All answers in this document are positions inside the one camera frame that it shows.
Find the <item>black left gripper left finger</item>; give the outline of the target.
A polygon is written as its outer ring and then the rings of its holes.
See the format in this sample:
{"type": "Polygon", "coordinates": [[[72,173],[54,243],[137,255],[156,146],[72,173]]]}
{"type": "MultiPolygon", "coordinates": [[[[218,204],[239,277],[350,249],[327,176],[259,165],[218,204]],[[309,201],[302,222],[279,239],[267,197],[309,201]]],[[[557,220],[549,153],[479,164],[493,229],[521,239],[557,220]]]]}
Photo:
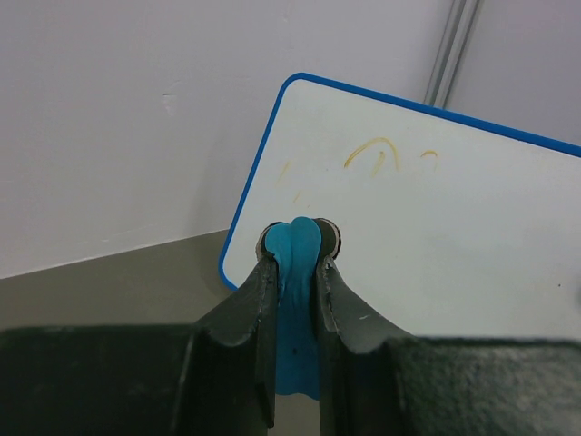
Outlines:
{"type": "Polygon", "coordinates": [[[192,351],[192,427],[268,430],[274,424],[278,265],[256,243],[240,288],[205,315],[192,351]]]}

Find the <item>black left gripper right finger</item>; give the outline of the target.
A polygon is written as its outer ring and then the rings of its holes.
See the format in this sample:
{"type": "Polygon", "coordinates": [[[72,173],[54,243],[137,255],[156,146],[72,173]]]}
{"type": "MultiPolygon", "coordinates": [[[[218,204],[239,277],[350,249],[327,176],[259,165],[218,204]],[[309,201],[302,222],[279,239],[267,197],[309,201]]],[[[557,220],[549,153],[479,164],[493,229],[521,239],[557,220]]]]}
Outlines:
{"type": "Polygon", "coordinates": [[[315,222],[321,234],[313,274],[312,319],[319,347],[323,435],[403,435],[399,386],[389,343],[409,339],[344,282],[335,263],[339,228],[315,222]]]}

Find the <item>blue whiteboard eraser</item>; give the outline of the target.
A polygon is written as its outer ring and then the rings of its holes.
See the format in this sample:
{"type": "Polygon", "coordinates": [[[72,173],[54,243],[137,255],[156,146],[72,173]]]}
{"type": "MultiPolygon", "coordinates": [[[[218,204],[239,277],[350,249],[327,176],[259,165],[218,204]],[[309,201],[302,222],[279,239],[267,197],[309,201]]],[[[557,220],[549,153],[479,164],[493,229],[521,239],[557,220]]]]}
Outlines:
{"type": "Polygon", "coordinates": [[[310,314],[310,287],[321,232],[311,218],[298,217],[272,226],[264,242],[278,266],[275,390],[279,395],[303,394],[317,401],[319,356],[310,314]]]}

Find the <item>blue framed whiteboard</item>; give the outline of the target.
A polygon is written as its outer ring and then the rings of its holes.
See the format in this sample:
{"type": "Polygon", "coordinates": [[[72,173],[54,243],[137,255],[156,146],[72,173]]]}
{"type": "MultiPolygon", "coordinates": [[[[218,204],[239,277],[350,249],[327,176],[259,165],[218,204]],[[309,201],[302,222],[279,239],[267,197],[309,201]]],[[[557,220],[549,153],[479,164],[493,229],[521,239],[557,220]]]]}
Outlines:
{"type": "Polygon", "coordinates": [[[577,145],[294,74],[222,249],[226,284],[268,224],[299,216],[338,226],[343,280],[408,332],[580,336],[577,145]]]}

